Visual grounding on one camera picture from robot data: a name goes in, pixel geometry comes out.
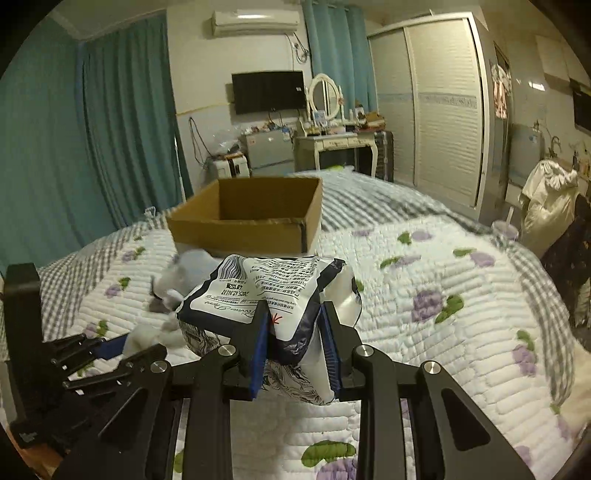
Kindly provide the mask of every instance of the desk drawer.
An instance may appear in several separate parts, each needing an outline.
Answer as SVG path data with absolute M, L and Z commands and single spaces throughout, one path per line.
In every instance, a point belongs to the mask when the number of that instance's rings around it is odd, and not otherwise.
M 330 140 L 324 140 L 324 148 L 326 150 L 347 148 L 349 146 L 349 139 L 347 138 L 332 138 Z

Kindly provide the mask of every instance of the teal curtain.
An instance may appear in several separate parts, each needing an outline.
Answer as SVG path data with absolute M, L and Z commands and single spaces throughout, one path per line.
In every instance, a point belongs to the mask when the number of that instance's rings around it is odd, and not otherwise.
M 325 73 L 341 85 L 347 115 L 355 100 L 366 112 L 377 110 L 363 11 L 353 5 L 329 6 L 326 0 L 306 0 L 303 9 L 314 75 Z
M 0 271 L 41 267 L 115 229 L 76 115 L 76 42 L 51 18 L 0 79 Z
M 88 148 L 113 222 L 129 225 L 147 207 L 179 204 L 166 15 L 90 41 L 81 57 Z

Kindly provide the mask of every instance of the purple flower pattern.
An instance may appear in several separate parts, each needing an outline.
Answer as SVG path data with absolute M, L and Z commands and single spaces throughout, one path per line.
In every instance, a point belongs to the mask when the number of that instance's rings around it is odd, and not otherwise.
M 521 375 L 524 377 L 535 377 L 537 373 L 536 363 L 538 362 L 538 358 L 535 354 L 534 341 L 531 339 L 530 334 L 525 330 L 519 330 L 517 332 L 517 339 L 525 342 L 525 345 L 520 343 L 513 349 L 513 360 L 519 365 Z
M 366 228 L 364 230 L 356 230 L 353 232 L 353 236 L 364 236 L 367 237 L 371 232 L 373 232 L 373 228 Z
M 565 440 L 570 440 L 570 427 L 569 424 L 566 423 L 566 420 L 562 415 L 556 415 L 558 418 L 558 429 L 560 430 L 560 436 Z
M 113 283 L 109 288 L 105 290 L 105 296 L 108 299 L 112 299 L 119 295 L 119 292 L 121 292 L 121 285 L 119 285 L 118 283 Z
M 470 254 L 470 258 L 478 267 L 481 268 L 493 267 L 495 265 L 495 257 L 484 252 L 479 252 L 478 250 L 472 252 Z
M 525 445 L 518 445 L 515 447 L 515 451 L 521 457 L 523 462 L 531 468 L 531 452 L 530 448 L 526 447 Z
M 433 235 L 431 235 L 426 230 L 416 230 L 411 235 L 411 238 L 416 242 L 425 242 L 433 238 Z
M 121 261 L 123 263 L 127 263 L 127 262 L 133 260 L 134 258 L 135 258 L 135 250 L 129 250 L 123 254 L 123 257 L 121 257 Z
M 129 277 L 120 278 L 117 283 L 113 283 L 109 288 L 107 288 L 105 290 L 105 296 L 108 299 L 112 299 L 113 297 L 116 297 L 117 295 L 119 295 L 119 293 L 122 290 L 125 290 L 127 288 L 130 281 L 131 281 L 131 278 L 129 278 Z
M 521 370 L 524 377 L 535 377 L 537 367 L 535 366 L 535 354 L 527 349 L 525 345 L 518 345 L 513 349 L 513 360 Z
M 443 309 L 443 296 L 437 290 L 423 290 L 413 298 L 411 318 L 413 322 L 425 323 Z
M 89 323 L 88 325 L 86 325 L 86 328 L 82 333 L 86 335 L 86 338 L 95 338 L 98 336 L 98 334 L 96 333 L 96 325 L 94 323 Z
M 318 471 L 316 480 L 355 480 L 357 476 L 356 458 L 339 458 L 326 463 Z

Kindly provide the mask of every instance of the wall-mounted tv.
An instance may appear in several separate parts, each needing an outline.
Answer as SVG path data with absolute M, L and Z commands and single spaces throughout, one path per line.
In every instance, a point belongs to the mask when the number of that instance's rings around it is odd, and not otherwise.
M 238 115 L 306 107 L 301 71 L 232 73 L 232 86 Z
M 575 127 L 591 135 L 591 90 L 573 79 L 570 79 L 570 86 L 573 89 Z

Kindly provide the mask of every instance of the silver screw head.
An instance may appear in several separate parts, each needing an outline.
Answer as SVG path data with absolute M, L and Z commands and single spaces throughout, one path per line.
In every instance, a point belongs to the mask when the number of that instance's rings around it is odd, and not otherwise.
M 425 369 L 425 372 L 431 375 L 436 375 L 441 371 L 441 365 L 433 361 L 426 362 L 423 368 Z
M 217 352 L 221 356 L 232 356 L 236 353 L 236 347 L 227 343 L 225 345 L 222 345 L 220 348 L 218 348 Z
M 359 356 L 372 356 L 374 354 L 374 347 L 370 345 L 359 345 L 355 351 Z
M 150 365 L 150 371 L 153 374 L 161 374 L 162 372 L 166 372 L 167 368 L 168 363 L 166 363 L 164 360 L 156 360 L 152 363 L 152 365 Z

